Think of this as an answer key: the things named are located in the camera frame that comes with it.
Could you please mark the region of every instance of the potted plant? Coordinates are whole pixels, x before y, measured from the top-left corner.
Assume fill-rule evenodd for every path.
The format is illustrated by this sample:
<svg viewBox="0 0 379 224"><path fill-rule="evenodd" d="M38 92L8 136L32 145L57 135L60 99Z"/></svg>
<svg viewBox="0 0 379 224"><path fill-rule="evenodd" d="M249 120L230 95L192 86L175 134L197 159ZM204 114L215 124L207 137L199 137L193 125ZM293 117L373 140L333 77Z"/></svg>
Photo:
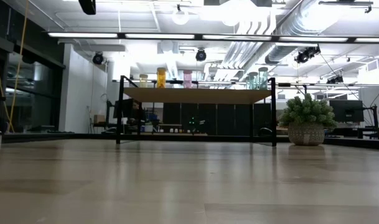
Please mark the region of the potted plant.
<svg viewBox="0 0 379 224"><path fill-rule="evenodd" d="M305 95L288 100L287 108L279 117L279 125L288 127L289 139L299 146L317 146L324 142L324 128L334 128L333 108L326 101L312 100L311 95Z"/></svg>

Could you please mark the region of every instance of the glass jar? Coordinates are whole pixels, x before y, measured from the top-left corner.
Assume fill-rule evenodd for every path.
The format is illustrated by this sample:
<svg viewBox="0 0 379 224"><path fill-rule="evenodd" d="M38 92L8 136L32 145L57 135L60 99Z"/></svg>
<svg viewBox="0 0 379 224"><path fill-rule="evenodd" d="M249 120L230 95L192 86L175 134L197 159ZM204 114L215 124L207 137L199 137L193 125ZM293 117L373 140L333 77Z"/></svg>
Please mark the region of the glass jar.
<svg viewBox="0 0 379 224"><path fill-rule="evenodd" d="M248 90L256 90L258 87L258 81L257 81L257 72L250 72L248 76L246 77L246 89Z"/></svg>
<svg viewBox="0 0 379 224"><path fill-rule="evenodd" d="M268 68L261 67L258 69L258 83L260 90L266 90L268 88Z"/></svg>
<svg viewBox="0 0 379 224"><path fill-rule="evenodd" d="M184 88L192 88L192 71L184 70Z"/></svg>
<svg viewBox="0 0 379 224"><path fill-rule="evenodd" d="M147 75L140 74L139 75L139 87L146 88L147 87Z"/></svg>
<svg viewBox="0 0 379 224"><path fill-rule="evenodd" d="M157 68L157 87L165 88L166 87L166 69Z"/></svg>

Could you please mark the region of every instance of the green plant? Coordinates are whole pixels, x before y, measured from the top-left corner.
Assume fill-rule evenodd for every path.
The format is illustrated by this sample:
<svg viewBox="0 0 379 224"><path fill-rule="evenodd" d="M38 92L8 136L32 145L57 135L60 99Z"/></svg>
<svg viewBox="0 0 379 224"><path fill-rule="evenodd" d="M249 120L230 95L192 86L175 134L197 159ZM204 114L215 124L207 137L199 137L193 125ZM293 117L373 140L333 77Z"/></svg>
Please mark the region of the green plant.
<svg viewBox="0 0 379 224"><path fill-rule="evenodd" d="M325 128L334 128L336 122L333 120L333 108L327 105L326 101L312 100L311 95L306 94L305 100L301 101L300 97L288 100L287 108L279 117L279 125L282 127L289 126L290 123L319 123Z"/></svg>

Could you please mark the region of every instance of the spotlight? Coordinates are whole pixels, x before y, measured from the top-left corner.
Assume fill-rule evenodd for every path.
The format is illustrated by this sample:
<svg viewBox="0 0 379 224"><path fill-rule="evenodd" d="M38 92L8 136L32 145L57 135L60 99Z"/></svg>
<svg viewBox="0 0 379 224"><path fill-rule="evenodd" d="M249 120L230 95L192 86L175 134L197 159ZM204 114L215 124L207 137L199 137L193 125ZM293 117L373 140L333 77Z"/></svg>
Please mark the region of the spotlight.
<svg viewBox="0 0 379 224"><path fill-rule="evenodd" d="M306 63L309 59L315 57L315 55L320 54L321 49L317 47L307 47L304 51L300 51L297 57L294 60L297 63Z"/></svg>
<svg viewBox="0 0 379 224"><path fill-rule="evenodd" d="M95 56L92 58L92 62L95 65L102 65L103 59L104 59L102 55L103 55L102 52L96 52Z"/></svg>
<svg viewBox="0 0 379 224"><path fill-rule="evenodd" d="M336 83L343 83L344 82L343 76L341 76L341 75L335 77L334 80L336 80Z"/></svg>
<svg viewBox="0 0 379 224"><path fill-rule="evenodd" d="M206 52L204 49L198 49L196 53L196 61L203 62L204 60L206 60Z"/></svg>
<svg viewBox="0 0 379 224"><path fill-rule="evenodd" d="M80 6L83 9L83 12L87 15L95 15L96 14L96 4L95 0L78 0Z"/></svg>
<svg viewBox="0 0 379 224"><path fill-rule="evenodd" d="M331 78L330 80L328 80L326 82L326 84L336 84L336 83L343 83L344 82L344 79L343 79L343 76L341 75L338 75L334 78Z"/></svg>

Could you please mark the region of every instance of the wooden floor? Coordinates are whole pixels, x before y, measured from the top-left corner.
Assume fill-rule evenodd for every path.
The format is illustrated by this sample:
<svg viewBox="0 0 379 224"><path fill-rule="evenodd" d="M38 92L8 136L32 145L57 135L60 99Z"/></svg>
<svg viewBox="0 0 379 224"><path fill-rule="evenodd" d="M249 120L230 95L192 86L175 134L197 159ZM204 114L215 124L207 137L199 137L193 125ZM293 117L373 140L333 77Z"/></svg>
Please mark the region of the wooden floor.
<svg viewBox="0 0 379 224"><path fill-rule="evenodd" d="M379 223L379 151L66 140L0 150L0 224Z"/></svg>

